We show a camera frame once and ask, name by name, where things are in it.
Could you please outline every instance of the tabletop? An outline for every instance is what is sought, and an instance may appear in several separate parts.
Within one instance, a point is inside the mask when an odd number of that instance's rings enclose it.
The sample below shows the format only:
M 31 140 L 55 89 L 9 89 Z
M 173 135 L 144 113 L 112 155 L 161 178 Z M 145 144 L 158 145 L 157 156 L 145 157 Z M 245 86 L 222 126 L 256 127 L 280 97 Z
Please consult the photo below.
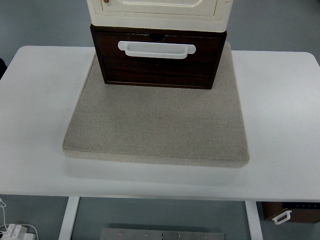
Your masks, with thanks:
M 77 159 L 62 143 L 93 47 L 24 46 L 0 80 L 0 193 L 320 201 L 320 67 L 306 52 L 232 51 L 242 168 Z

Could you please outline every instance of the power adapter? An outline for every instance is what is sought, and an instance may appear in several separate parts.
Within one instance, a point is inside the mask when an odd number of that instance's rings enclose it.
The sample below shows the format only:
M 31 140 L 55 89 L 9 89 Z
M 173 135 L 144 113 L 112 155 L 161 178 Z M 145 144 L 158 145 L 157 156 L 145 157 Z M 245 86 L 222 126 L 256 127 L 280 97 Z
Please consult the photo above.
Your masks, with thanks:
M 35 240 L 36 236 L 27 233 L 27 228 L 19 224 L 9 224 L 7 231 L 2 232 L 1 240 Z

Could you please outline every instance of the dark wood drawer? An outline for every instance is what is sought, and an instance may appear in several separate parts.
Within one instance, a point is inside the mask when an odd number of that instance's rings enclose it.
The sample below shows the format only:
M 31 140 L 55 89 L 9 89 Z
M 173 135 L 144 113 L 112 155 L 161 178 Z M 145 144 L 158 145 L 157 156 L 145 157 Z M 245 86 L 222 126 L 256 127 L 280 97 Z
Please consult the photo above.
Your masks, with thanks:
M 320 209 L 318 202 L 269 202 L 261 203 L 264 219 L 272 220 L 283 212 L 290 210 L 291 218 L 289 222 L 295 223 L 318 223 L 320 222 Z
M 211 89 L 227 33 L 97 27 L 92 37 L 106 84 Z M 184 59 L 128 56 L 120 41 L 194 45 Z

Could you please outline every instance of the felt mat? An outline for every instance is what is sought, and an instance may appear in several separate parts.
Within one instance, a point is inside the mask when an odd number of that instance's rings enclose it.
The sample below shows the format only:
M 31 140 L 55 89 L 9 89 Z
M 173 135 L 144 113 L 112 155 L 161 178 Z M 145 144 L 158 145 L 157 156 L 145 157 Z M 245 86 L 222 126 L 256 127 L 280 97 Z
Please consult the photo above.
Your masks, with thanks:
M 63 151 L 119 162 L 244 166 L 249 151 L 230 44 L 211 90 L 105 84 L 95 57 Z

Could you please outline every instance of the floor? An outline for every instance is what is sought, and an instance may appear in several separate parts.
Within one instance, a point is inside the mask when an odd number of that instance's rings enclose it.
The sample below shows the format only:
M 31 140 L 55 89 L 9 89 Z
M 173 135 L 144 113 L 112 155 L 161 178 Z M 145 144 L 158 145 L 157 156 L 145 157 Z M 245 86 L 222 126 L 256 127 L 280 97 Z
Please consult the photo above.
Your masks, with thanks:
M 242 201 L 82 197 L 72 240 L 99 240 L 102 228 L 223 233 L 226 240 L 250 240 L 247 221 Z
M 5 223 L 19 224 L 27 228 L 27 233 L 36 234 L 33 225 L 41 240 L 58 240 L 68 197 L 65 196 L 26 196 L 26 195 L 0 195 L 6 204 Z M 2 209 L 0 212 L 0 231 L 4 219 Z
M 92 47 L 90 24 L 86 0 L 1 0 L 0 58 L 9 65 L 25 45 Z M 320 63 L 320 0 L 234 0 L 227 31 L 233 50 L 309 52 Z M 261 220 L 265 239 L 271 224 Z M 303 230 L 318 239 L 320 224 L 286 224 L 281 239 Z

